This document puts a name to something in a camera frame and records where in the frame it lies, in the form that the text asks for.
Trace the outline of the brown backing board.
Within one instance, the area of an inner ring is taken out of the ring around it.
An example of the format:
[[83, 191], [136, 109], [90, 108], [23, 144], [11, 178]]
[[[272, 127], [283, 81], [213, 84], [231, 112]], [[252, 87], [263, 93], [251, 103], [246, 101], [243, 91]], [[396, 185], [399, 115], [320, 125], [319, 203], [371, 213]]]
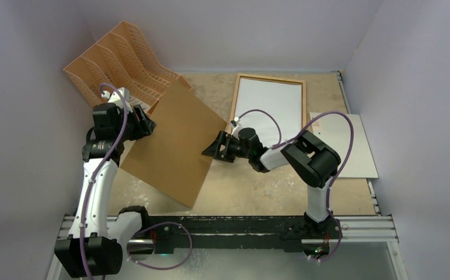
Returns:
[[153, 134], [135, 141], [121, 168], [191, 208], [211, 166], [201, 153], [226, 122], [181, 81], [172, 82], [150, 119]]

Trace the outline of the brown wooden picture frame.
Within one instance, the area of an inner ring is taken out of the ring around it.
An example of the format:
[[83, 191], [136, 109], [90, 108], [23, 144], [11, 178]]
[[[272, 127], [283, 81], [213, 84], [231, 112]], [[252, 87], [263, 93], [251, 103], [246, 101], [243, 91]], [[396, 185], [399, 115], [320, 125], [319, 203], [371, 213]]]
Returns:
[[251, 109], [261, 109], [271, 115], [278, 113], [277, 121], [280, 125], [285, 124], [287, 116], [292, 116], [299, 121], [299, 128], [302, 128], [308, 122], [306, 81], [249, 73], [237, 74], [229, 119]]

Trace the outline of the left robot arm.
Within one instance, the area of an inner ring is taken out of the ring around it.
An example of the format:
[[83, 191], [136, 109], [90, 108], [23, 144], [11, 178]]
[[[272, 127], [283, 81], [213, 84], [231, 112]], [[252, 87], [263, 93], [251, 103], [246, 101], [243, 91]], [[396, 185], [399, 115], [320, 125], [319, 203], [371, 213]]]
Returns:
[[128, 257], [127, 243], [151, 232], [145, 207], [123, 208], [111, 224], [108, 204], [114, 177], [124, 152], [124, 142], [150, 136], [156, 127], [140, 105], [125, 115], [121, 105], [103, 103], [93, 108], [94, 125], [82, 148], [83, 184], [74, 221], [65, 237], [56, 241], [54, 253], [72, 278], [119, 273]]

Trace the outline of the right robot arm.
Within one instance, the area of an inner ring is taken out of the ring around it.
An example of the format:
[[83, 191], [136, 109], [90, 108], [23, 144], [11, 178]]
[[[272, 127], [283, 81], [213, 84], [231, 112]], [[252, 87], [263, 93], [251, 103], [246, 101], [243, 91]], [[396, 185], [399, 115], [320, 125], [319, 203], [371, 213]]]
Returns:
[[327, 231], [333, 220], [328, 206], [328, 185], [333, 182], [341, 159], [313, 133], [304, 130], [294, 140], [274, 149], [265, 147], [253, 128], [242, 128], [234, 134], [220, 131], [201, 154], [228, 163], [244, 158], [258, 173], [291, 166], [307, 186], [308, 202], [304, 214], [307, 234], [319, 237]]

